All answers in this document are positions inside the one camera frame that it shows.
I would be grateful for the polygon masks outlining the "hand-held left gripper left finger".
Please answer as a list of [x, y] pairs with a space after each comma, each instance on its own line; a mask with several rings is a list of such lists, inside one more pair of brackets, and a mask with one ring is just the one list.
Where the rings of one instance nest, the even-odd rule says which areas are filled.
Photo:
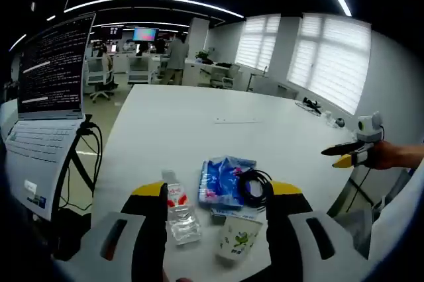
[[163, 181], [135, 189], [120, 212], [109, 212], [58, 266], [68, 281], [162, 281], [168, 189]]

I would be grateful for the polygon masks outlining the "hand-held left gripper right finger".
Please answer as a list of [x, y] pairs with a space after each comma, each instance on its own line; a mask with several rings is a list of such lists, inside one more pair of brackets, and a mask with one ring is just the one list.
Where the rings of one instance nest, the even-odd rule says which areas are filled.
[[270, 275], [276, 281], [363, 281], [368, 260], [352, 235], [324, 212], [313, 211], [302, 191], [271, 181], [266, 189]]

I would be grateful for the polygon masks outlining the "person's right hand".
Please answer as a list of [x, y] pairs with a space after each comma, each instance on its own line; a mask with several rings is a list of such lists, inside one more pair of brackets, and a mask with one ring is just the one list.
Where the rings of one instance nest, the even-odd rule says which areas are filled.
[[365, 166], [371, 169], [383, 170], [393, 167], [409, 167], [407, 146], [396, 146], [386, 141], [376, 143], [368, 150]]

